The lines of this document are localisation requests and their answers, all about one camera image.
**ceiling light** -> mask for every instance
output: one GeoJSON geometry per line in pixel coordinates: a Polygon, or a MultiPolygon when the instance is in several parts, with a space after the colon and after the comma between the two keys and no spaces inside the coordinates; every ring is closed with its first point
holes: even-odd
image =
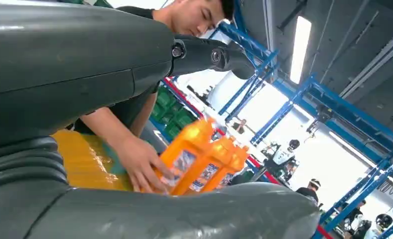
{"type": "Polygon", "coordinates": [[[301,16],[297,18],[290,71],[290,79],[297,84],[299,83],[300,76],[302,75],[303,62],[305,61],[311,26],[312,24],[310,21],[301,16]]]}

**orange plastic bottle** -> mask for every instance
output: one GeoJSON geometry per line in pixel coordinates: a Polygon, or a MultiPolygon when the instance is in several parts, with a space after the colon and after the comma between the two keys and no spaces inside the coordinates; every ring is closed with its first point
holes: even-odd
{"type": "Polygon", "coordinates": [[[161,172],[156,171],[161,181],[168,186],[169,193],[210,144],[211,136],[214,133],[213,122],[214,120],[209,118],[189,124],[160,156],[174,174],[174,179],[167,179],[162,176],[161,172]]]}
{"type": "Polygon", "coordinates": [[[196,159],[173,189],[172,195],[199,193],[217,171],[230,162],[235,151],[234,140],[236,140],[234,137],[222,137],[211,143],[206,153],[196,159]]]}
{"type": "Polygon", "coordinates": [[[249,147],[238,147],[232,155],[230,163],[221,168],[218,173],[205,185],[201,192],[211,192],[220,189],[230,182],[237,172],[240,172],[245,167],[246,159],[248,158],[249,147]]]}

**black t-shirt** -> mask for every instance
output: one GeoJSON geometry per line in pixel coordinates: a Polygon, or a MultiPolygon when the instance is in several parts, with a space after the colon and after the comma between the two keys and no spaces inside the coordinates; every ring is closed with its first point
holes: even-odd
{"type": "MultiPolygon", "coordinates": [[[[239,123],[234,123],[233,126],[232,126],[232,128],[234,128],[235,130],[237,130],[237,129],[239,128],[239,126],[240,126],[239,123]]],[[[243,134],[244,132],[245,132],[245,129],[243,129],[243,126],[240,127],[238,133],[239,133],[239,134],[243,134]]]]}
{"type": "Polygon", "coordinates": [[[318,196],[316,195],[316,192],[314,190],[310,188],[299,188],[298,190],[296,190],[296,193],[302,194],[303,196],[309,198],[318,205],[318,196]]]}
{"type": "MultiPolygon", "coordinates": [[[[134,6],[121,6],[117,8],[117,10],[128,12],[133,15],[153,19],[152,18],[153,9],[144,9],[134,6]]],[[[127,128],[130,128],[134,119],[142,110],[142,107],[146,103],[148,97],[151,94],[156,93],[158,91],[158,86],[159,86],[159,82],[149,87],[142,94],[111,106],[110,107],[111,111],[127,128]]],[[[75,122],[74,130],[80,133],[94,134],[80,119],[78,119],[75,122]]]]}
{"type": "MultiPolygon", "coordinates": [[[[342,204],[342,209],[345,209],[349,204],[348,203],[343,203],[342,204]]],[[[354,208],[344,219],[348,218],[350,220],[350,223],[353,222],[353,220],[355,219],[356,215],[358,214],[362,214],[361,210],[359,210],[358,208],[354,208]]]]}

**gray robotic arm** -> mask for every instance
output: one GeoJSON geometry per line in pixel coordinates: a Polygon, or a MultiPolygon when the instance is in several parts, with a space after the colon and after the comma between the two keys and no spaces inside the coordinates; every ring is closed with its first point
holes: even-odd
{"type": "Polygon", "coordinates": [[[113,9],[0,3],[0,239],[312,236],[315,205],[277,185],[196,197],[72,188],[48,137],[167,75],[231,70],[242,56],[113,9]]]}
{"type": "Polygon", "coordinates": [[[0,145],[47,136],[166,76],[250,64],[239,50],[114,9],[0,3],[0,145]]]}

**man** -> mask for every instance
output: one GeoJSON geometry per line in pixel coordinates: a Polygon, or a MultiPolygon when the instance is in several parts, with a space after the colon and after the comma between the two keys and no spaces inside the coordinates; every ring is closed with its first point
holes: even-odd
{"type": "Polygon", "coordinates": [[[315,178],[311,179],[311,181],[308,184],[307,188],[299,188],[298,190],[296,190],[296,193],[300,193],[303,196],[309,198],[310,200],[314,201],[315,204],[318,205],[318,196],[316,195],[316,191],[318,191],[318,189],[321,187],[321,184],[319,183],[319,181],[315,178]]]}
{"type": "MultiPolygon", "coordinates": [[[[353,220],[355,219],[356,215],[363,215],[363,213],[361,212],[361,207],[363,207],[365,204],[367,203],[367,201],[362,200],[344,219],[349,219],[350,220],[350,224],[353,222],[353,220]]],[[[347,206],[349,205],[349,203],[345,202],[342,204],[341,207],[338,208],[339,212],[341,212],[343,209],[345,209],[347,206]]]]}
{"type": "Polygon", "coordinates": [[[244,126],[246,125],[246,119],[240,121],[240,123],[235,122],[232,126],[239,134],[243,134],[245,132],[244,126]]]}
{"type": "MultiPolygon", "coordinates": [[[[207,30],[215,28],[222,19],[232,20],[233,2],[175,0],[171,5],[159,10],[130,6],[119,7],[118,10],[160,21],[175,33],[201,36],[207,30]]],[[[98,135],[114,150],[128,172],[135,191],[143,188],[152,192],[150,185],[165,191],[165,186],[157,178],[153,166],[166,177],[171,177],[155,149],[139,138],[152,112],[157,90],[158,83],[139,96],[82,116],[74,127],[80,133],[98,135]]]]}

